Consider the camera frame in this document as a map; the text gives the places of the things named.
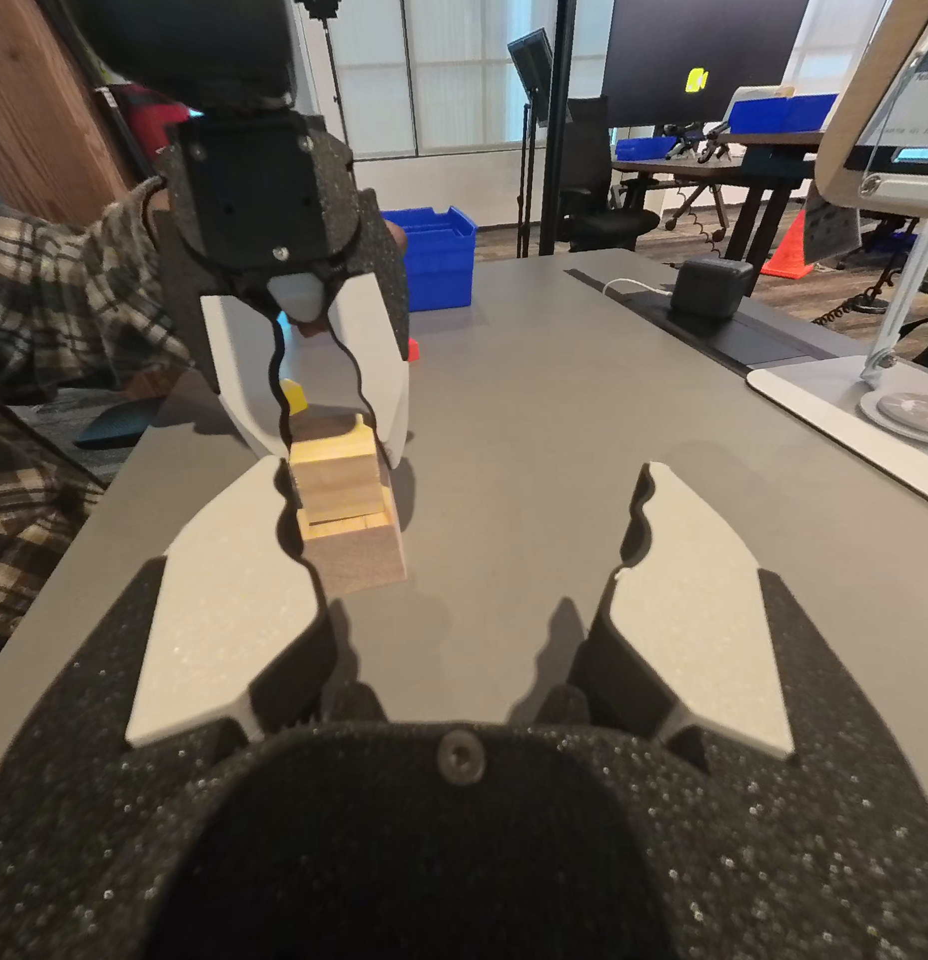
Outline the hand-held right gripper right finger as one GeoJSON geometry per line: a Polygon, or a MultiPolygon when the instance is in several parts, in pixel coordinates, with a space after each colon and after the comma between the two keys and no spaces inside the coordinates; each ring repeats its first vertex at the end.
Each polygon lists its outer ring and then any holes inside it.
{"type": "Polygon", "coordinates": [[[619,555],[572,664],[591,721],[670,748],[706,733],[792,757],[760,566],[733,527],[647,462],[619,555]]]}

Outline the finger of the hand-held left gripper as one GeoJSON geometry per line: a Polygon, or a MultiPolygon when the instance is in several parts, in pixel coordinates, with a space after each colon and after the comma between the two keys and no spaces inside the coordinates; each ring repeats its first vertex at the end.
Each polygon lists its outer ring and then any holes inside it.
{"type": "Polygon", "coordinates": [[[390,468],[402,461],[410,412],[409,365],[401,358],[375,275],[348,279],[330,306],[330,327],[350,356],[358,393],[390,468]]]}
{"type": "Polygon", "coordinates": [[[258,458],[286,460],[289,403],[279,382],[282,327],[231,295],[201,298],[217,396],[237,433],[258,458]]]}

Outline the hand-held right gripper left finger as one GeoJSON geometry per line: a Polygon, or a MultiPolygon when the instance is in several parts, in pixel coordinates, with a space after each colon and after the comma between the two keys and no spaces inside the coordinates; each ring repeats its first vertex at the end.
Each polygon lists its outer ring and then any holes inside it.
{"type": "Polygon", "coordinates": [[[142,748],[217,721],[250,742],[318,705],[337,664],[287,463],[265,456],[166,549],[125,738],[142,748]]]}

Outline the small wooden cube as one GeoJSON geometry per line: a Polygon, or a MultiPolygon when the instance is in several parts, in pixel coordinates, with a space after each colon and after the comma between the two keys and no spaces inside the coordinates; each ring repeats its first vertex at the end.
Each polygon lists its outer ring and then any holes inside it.
{"type": "Polygon", "coordinates": [[[290,471],[309,525],[384,511],[376,438],[361,413],[306,409],[291,416],[290,432],[290,471]]]}

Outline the large wooden cube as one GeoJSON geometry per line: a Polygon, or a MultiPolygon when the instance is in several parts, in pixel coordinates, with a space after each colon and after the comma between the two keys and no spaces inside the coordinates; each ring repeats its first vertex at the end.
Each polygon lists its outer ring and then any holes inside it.
{"type": "Polygon", "coordinates": [[[391,475],[382,472],[383,510],[357,517],[309,522],[297,511],[302,558],[327,598],[404,582],[407,564],[391,475]]]}

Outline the blue plastic bin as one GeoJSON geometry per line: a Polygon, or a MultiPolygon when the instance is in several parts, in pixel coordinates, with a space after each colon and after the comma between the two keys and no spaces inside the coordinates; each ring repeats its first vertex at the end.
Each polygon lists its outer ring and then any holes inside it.
{"type": "Polygon", "coordinates": [[[456,206],[385,210],[407,237],[404,256],[411,313],[470,306],[477,224],[456,206]]]}

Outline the dark flat floor object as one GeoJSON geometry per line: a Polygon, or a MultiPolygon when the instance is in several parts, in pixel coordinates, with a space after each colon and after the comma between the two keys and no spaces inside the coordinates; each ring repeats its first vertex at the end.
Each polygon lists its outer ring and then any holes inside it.
{"type": "Polygon", "coordinates": [[[84,451],[131,449],[154,423],[163,403],[162,397],[154,397],[111,406],[74,438],[73,445],[84,451]]]}

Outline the black tripod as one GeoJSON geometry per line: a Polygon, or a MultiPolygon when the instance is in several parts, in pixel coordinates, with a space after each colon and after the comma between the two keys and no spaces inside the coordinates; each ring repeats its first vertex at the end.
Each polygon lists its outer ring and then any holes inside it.
{"type": "Polygon", "coordinates": [[[288,16],[297,43],[294,60],[299,82],[297,110],[322,116],[327,130],[349,147],[329,29],[329,21],[336,18],[338,6],[338,2],[288,2],[288,16]]]}

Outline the person's plaid shirt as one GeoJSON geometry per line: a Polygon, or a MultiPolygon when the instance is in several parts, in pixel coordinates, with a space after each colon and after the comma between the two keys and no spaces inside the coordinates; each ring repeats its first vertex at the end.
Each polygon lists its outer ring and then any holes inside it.
{"type": "Polygon", "coordinates": [[[26,615],[106,488],[0,403],[0,643],[26,615]]]}

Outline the black office chair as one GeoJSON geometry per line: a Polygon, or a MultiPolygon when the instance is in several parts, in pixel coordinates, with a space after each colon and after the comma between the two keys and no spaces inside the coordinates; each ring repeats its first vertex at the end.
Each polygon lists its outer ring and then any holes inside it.
{"type": "Polygon", "coordinates": [[[557,239],[573,253],[636,248],[660,216],[611,207],[613,177],[608,98],[567,101],[559,178],[557,239]]]}

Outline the small black monitor on pole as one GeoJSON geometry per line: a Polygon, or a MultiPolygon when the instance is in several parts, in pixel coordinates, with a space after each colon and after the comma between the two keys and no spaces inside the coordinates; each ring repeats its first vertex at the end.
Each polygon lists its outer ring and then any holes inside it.
{"type": "Polygon", "coordinates": [[[546,31],[533,30],[509,42],[508,52],[525,94],[522,112],[518,184],[518,258],[529,256],[533,188],[540,128],[549,120],[553,52],[546,31]]]}

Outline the black cube charger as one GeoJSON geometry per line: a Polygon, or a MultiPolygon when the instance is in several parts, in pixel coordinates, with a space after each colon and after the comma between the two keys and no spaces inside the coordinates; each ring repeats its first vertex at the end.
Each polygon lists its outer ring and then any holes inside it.
{"type": "Polygon", "coordinates": [[[747,261],[688,259],[677,271],[670,307],[709,321],[728,321],[753,288],[754,278],[754,266],[747,261]]]}

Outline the orange traffic cone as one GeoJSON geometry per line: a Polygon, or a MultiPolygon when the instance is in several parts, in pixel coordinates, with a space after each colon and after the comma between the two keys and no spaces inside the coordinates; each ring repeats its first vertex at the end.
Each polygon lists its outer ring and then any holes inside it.
{"type": "Polygon", "coordinates": [[[806,210],[802,209],[784,234],[782,242],[760,269],[763,276],[799,281],[813,273],[814,266],[806,261],[806,210]]]}

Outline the silver screen stand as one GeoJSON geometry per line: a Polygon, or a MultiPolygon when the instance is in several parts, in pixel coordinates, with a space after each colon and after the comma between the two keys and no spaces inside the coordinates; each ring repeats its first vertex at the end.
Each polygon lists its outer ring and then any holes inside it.
{"type": "Polygon", "coordinates": [[[897,346],[904,335],[928,324],[928,318],[908,322],[911,306],[928,271],[928,221],[917,238],[902,271],[884,323],[867,356],[862,374],[869,395],[860,410],[874,424],[902,438],[928,445],[928,347],[914,360],[915,369],[882,379],[900,360],[897,346]]]}

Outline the dark wooden desk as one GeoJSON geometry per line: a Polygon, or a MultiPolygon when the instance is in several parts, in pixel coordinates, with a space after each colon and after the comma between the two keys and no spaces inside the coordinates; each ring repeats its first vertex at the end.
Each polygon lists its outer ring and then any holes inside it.
{"type": "Polygon", "coordinates": [[[725,133],[719,142],[742,146],[744,153],[741,157],[713,159],[707,163],[700,163],[687,155],[667,161],[613,160],[612,169],[620,174],[636,175],[624,183],[624,205],[628,209],[641,210],[649,191],[676,188],[682,182],[746,188],[747,197],[725,257],[753,265],[755,275],[751,289],[754,289],[792,195],[814,176],[813,157],[824,136],[820,131],[767,135],[725,133]]]}

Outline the large black screen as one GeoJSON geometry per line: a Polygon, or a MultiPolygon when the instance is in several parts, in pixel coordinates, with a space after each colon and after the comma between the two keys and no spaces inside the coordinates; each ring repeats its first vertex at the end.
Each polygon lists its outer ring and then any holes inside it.
{"type": "Polygon", "coordinates": [[[602,94],[612,128],[719,121],[740,88],[777,87],[806,1],[615,1],[602,94]]]}

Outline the wide blue storage bin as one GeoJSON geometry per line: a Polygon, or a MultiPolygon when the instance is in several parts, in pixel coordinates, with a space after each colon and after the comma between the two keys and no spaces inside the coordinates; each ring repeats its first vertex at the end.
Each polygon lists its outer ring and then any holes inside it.
{"type": "Polygon", "coordinates": [[[735,136],[810,134],[823,129],[838,94],[804,94],[740,100],[730,112],[735,136]]]}

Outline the pale framed screen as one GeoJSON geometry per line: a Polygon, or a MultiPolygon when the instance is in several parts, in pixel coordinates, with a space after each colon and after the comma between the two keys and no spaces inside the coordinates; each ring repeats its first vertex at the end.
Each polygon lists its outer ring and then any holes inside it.
{"type": "Polygon", "coordinates": [[[817,152],[839,208],[928,219],[928,1],[890,4],[817,152]]]}

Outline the black vertical post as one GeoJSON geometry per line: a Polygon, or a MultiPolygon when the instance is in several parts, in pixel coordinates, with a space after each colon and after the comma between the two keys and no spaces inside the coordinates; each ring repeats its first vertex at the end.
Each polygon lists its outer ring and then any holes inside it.
{"type": "Polygon", "coordinates": [[[556,3],[555,39],[542,184],[540,257],[549,257],[555,252],[576,10],[576,1],[558,1],[556,3]]]}

